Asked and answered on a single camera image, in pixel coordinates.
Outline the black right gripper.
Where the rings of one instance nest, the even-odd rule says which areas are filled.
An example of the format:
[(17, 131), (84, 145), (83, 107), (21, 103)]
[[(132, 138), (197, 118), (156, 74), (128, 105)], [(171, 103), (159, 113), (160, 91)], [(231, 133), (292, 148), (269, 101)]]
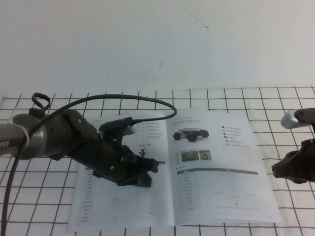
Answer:
[(296, 184), (315, 181), (315, 140), (305, 140), (301, 145), (299, 151), (287, 153), (279, 166), (272, 166), (275, 178), (284, 178)]

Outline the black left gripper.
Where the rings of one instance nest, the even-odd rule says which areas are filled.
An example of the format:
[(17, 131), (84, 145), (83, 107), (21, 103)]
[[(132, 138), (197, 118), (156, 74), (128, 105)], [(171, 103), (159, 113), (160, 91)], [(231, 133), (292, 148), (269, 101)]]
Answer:
[(97, 177), (118, 186), (150, 188), (152, 178), (147, 172), (157, 173), (159, 162), (134, 154), (126, 145), (116, 146), (113, 142), (99, 141), (91, 156), (86, 159), (86, 166)]

